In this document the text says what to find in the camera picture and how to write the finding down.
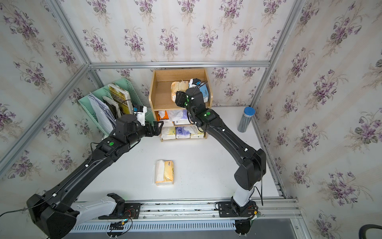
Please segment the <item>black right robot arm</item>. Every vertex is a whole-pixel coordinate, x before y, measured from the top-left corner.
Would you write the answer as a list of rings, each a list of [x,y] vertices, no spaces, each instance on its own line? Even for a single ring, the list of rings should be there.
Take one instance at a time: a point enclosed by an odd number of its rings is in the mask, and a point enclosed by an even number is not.
[[[234,174],[238,189],[232,200],[240,208],[246,206],[255,190],[255,184],[266,174],[265,152],[249,146],[230,130],[218,113],[206,107],[203,94],[198,88],[177,91],[175,104],[186,109],[190,121],[214,137],[233,157],[238,165]]]

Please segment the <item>orange tissue pack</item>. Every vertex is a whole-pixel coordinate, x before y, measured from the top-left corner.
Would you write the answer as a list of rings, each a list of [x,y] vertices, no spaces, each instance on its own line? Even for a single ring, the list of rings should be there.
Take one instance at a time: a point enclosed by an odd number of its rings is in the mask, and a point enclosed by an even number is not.
[[[167,111],[158,111],[157,119],[158,121],[169,120]]]

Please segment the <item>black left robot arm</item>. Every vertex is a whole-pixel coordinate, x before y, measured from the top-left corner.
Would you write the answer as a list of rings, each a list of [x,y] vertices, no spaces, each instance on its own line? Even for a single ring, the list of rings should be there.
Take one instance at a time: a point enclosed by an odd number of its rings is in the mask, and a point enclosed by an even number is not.
[[[63,181],[43,195],[34,194],[26,202],[32,222],[49,238],[61,239],[80,221],[72,204],[83,190],[143,137],[158,136],[162,121],[142,125],[135,115],[123,115],[115,129],[103,139],[91,155]]]

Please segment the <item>yellow tissue pack with tissue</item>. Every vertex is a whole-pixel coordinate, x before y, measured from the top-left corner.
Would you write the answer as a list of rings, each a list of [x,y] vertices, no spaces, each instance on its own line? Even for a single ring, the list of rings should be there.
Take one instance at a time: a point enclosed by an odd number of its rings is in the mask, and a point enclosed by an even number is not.
[[[174,179],[174,162],[158,160],[155,164],[155,184],[157,186],[173,185]]]

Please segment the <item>blue tissue pack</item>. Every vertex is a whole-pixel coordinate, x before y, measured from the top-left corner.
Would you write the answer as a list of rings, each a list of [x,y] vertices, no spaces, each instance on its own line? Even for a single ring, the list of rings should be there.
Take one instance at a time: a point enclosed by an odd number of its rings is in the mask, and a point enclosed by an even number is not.
[[[203,83],[201,86],[200,86],[200,92],[202,93],[203,95],[203,101],[205,103],[207,103],[210,99],[210,93],[209,93],[209,89],[208,89],[208,84],[207,82]]]

